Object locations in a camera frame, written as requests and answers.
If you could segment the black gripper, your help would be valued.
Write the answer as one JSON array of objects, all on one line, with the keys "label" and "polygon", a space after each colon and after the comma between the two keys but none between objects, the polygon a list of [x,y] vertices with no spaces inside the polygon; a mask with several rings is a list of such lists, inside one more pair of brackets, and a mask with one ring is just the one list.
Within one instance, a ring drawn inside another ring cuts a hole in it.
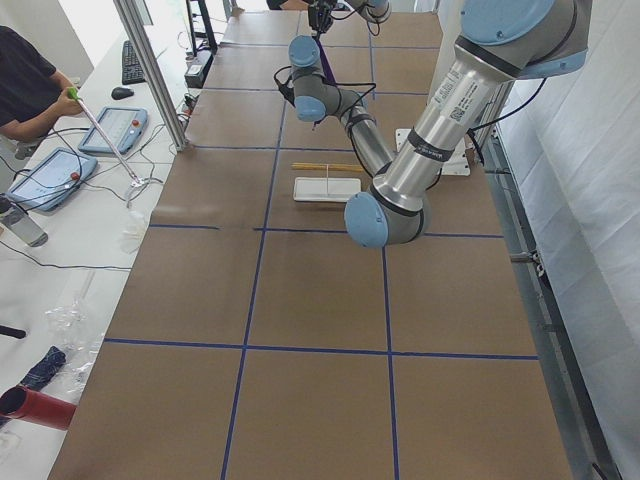
[{"label": "black gripper", "polygon": [[291,68],[290,67],[281,67],[280,69],[278,69],[273,74],[273,80],[274,80],[274,82],[275,82],[275,84],[277,86],[277,89],[278,89],[279,93],[282,95],[282,97],[291,106],[294,106],[295,105],[295,93],[294,93],[294,88],[293,88],[293,76],[292,76],[292,74],[289,74],[288,77],[284,81],[281,81],[279,79],[279,77],[278,77],[278,75],[284,70],[290,71]]},{"label": "black gripper", "polygon": [[326,33],[333,23],[333,2],[330,0],[308,1],[308,22],[311,30]]}]

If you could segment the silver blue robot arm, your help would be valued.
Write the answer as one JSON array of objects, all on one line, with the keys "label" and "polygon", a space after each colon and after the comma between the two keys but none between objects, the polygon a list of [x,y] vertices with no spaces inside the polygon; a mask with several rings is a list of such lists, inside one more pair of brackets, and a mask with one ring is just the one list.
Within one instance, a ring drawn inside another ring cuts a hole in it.
[{"label": "silver blue robot arm", "polygon": [[345,20],[357,14],[368,23],[380,24],[391,14],[387,0],[314,0],[307,1],[308,24],[314,33],[326,33],[335,20]]},{"label": "silver blue robot arm", "polygon": [[359,245],[380,248],[421,236],[429,226],[427,189],[455,147],[474,128],[496,88],[518,79],[548,78],[586,60],[589,1],[466,1],[455,59],[397,153],[382,138],[361,94],[334,83],[319,38],[333,23],[331,1],[307,4],[311,35],[289,45],[290,86],[283,96],[297,117],[343,125],[372,183],[346,203],[344,221]]}]

